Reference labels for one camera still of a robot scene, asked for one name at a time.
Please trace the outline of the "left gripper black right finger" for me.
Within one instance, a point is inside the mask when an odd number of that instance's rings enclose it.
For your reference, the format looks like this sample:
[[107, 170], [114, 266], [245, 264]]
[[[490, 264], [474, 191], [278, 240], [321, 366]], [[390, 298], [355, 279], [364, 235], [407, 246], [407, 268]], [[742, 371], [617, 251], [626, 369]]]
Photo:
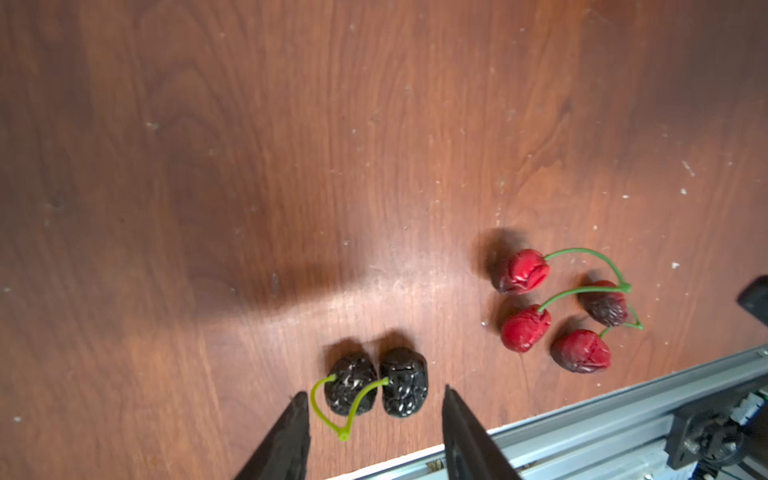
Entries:
[[491, 436], [450, 385], [442, 404], [445, 465], [450, 480], [521, 480]]

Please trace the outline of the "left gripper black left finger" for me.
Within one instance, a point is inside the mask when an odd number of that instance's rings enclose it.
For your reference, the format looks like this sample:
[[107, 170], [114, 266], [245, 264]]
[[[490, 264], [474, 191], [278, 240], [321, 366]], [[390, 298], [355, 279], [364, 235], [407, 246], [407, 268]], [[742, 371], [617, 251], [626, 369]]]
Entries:
[[235, 479], [304, 480], [310, 444], [309, 397], [300, 391]]

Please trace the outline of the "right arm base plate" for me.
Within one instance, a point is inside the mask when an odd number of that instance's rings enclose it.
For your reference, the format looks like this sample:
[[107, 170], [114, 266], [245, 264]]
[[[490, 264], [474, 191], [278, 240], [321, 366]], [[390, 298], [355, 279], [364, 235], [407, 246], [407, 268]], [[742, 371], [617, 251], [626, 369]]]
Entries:
[[722, 469], [747, 461], [767, 467], [767, 396], [726, 392], [682, 406], [673, 413], [665, 452], [667, 465]]

